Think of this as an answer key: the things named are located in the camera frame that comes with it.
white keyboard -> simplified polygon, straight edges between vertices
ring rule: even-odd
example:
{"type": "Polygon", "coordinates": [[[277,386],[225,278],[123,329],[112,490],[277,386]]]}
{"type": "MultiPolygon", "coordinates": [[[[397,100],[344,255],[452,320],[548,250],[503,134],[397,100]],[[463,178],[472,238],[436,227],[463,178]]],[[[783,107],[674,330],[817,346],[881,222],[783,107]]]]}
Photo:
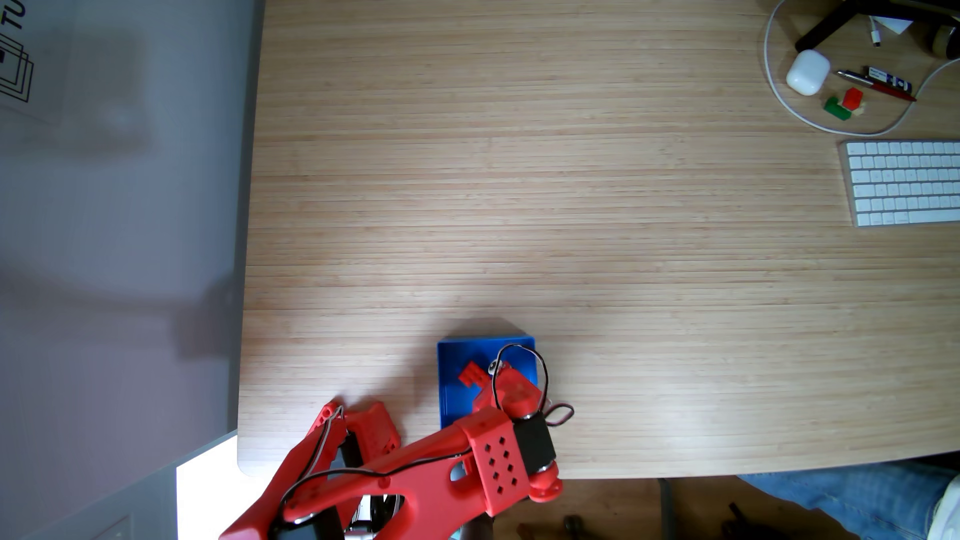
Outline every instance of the white keyboard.
{"type": "Polygon", "coordinates": [[[960,221],[960,141],[840,144],[857,227],[960,221]]]}

green block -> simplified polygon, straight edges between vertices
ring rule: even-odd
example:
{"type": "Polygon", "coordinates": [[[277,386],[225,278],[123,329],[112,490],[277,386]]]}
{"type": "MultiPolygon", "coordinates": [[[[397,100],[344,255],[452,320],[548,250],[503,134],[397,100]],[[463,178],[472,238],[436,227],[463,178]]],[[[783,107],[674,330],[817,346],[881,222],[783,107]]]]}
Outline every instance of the green block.
{"type": "Polygon", "coordinates": [[[846,110],[840,106],[840,100],[837,99],[836,96],[827,100],[827,104],[824,105],[824,110],[836,116],[837,118],[840,118],[841,120],[847,120],[851,116],[851,112],[849,110],[846,110]]]}

floor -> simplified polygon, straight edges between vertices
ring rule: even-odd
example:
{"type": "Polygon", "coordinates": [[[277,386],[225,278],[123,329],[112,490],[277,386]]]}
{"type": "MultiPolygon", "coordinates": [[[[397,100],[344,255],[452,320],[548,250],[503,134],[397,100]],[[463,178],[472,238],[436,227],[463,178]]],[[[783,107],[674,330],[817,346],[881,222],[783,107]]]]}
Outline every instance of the floor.
{"type": "MultiPolygon", "coordinates": [[[[737,477],[670,480],[678,540],[722,538],[720,526],[732,519],[736,503],[752,522],[774,527],[791,540],[856,540],[827,514],[771,497],[737,477]]],[[[660,491],[655,479],[568,480],[550,504],[524,501],[494,521],[496,540],[516,540],[525,524],[536,540],[566,540],[564,515],[579,514],[591,538],[660,539],[660,491]]]]}

red cube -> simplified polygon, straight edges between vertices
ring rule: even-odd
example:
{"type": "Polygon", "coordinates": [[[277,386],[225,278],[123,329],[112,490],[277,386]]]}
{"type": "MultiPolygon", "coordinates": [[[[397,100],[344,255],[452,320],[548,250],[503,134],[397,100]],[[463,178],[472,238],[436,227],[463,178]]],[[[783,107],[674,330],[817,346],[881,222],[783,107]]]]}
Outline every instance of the red cube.
{"type": "Polygon", "coordinates": [[[843,95],[843,102],[840,103],[840,106],[846,110],[856,110],[860,107],[861,99],[863,99],[863,92],[857,88],[851,88],[843,95]]]}

white paper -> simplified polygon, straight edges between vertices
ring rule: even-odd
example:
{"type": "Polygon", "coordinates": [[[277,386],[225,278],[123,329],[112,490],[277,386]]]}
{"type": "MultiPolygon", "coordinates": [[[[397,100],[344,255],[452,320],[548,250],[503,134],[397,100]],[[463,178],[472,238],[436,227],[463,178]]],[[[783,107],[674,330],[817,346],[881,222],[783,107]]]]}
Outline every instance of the white paper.
{"type": "Polygon", "coordinates": [[[890,30],[893,30],[897,34],[903,34],[903,31],[910,26],[911,22],[913,22],[903,19],[892,19],[890,17],[874,17],[874,20],[890,30]]]}

